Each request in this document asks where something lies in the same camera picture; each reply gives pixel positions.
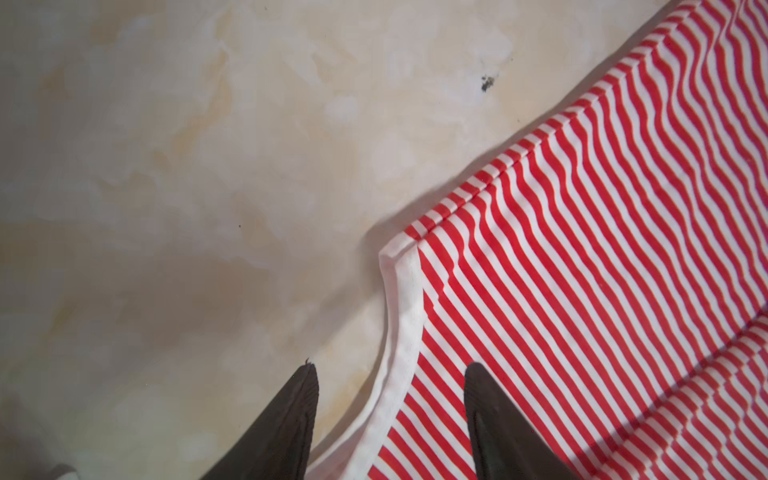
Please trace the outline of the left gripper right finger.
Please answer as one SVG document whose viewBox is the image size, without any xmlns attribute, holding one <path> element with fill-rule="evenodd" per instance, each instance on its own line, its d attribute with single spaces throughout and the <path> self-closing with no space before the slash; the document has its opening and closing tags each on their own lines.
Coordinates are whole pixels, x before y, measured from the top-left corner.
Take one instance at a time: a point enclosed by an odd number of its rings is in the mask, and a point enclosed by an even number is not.
<svg viewBox="0 0 768 480">
<path fill-rule="evenodd" d="M 575 479 L 505 391 L 478 363 L 465 371 L 464 405 L 479 479 Z"/>
</svg>

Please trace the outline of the red white striped tank top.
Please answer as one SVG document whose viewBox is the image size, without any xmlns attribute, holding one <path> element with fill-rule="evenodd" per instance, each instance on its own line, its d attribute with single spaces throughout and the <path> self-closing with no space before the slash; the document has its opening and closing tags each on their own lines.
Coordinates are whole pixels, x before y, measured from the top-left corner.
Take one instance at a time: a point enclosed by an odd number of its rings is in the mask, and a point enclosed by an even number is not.
<svg viewBox="0 0 768 480">
<path fill-rule="evenodd" d="M 581 478 L 765 478 L 766 3 L 679 3 L 380 265 L 382 365 L 309 478 L 474 478 L 473 362 Z"/>
</svg>

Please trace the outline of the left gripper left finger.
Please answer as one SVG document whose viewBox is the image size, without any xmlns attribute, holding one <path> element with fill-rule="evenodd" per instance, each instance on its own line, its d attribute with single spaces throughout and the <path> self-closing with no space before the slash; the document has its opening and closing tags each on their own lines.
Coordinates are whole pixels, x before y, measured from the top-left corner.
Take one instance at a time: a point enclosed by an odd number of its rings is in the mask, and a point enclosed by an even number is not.
<svg viewBox="0 0 768 480">
<path fill-rule="evenodd" d="M 300 366 L 205 479 L 305 477 L 319 399 L 316 367 Z"/>
</svg>

